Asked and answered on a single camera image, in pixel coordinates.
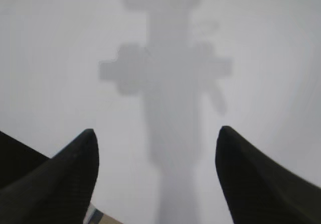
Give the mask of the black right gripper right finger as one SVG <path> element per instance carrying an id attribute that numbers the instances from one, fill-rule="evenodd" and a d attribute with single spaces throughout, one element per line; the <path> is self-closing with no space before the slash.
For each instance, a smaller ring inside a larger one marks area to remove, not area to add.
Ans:
<path id="1" fill-rule="evenodd" d="M 215 167 L 233 223 L 320 223 L 320 187 L 221 127 Z"/>

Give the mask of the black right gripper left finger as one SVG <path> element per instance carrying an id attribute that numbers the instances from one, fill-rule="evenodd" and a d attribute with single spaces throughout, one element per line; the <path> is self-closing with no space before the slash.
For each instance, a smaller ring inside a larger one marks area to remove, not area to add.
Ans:
<path id="1" fill-rule="evenodd" d="M 83 223 L 98 169 L 97 137 L 86 129 L 54 157 L 1 188 L 1 223 Z"/>

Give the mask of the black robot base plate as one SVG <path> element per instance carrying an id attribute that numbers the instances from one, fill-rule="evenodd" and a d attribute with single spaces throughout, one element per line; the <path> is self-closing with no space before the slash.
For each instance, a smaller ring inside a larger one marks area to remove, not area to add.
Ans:
<path id="1" fill-rule="evenodd" d="M 0 137 L 1 188 L 24 177 L 49 159 L 3 132 Z"/>

